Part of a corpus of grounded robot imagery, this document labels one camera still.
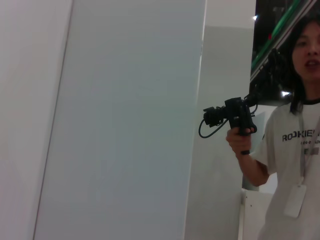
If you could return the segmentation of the person's right hand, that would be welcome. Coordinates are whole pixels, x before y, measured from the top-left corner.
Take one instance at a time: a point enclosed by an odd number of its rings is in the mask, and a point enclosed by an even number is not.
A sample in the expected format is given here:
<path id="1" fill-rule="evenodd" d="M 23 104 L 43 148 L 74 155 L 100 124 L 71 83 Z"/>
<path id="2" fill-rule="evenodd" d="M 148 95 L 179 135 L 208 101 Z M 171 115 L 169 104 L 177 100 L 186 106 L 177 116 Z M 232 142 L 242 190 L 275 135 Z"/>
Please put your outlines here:
<path id="1" fill-rule="evenodd" d="M 248 135 L 240 135 L 240 128 L 234 127 L 227 132 L 226 141 L 236 156 L 241 156 L 243 152 L 251 149 L 251 130 L 245 130 Z"/>

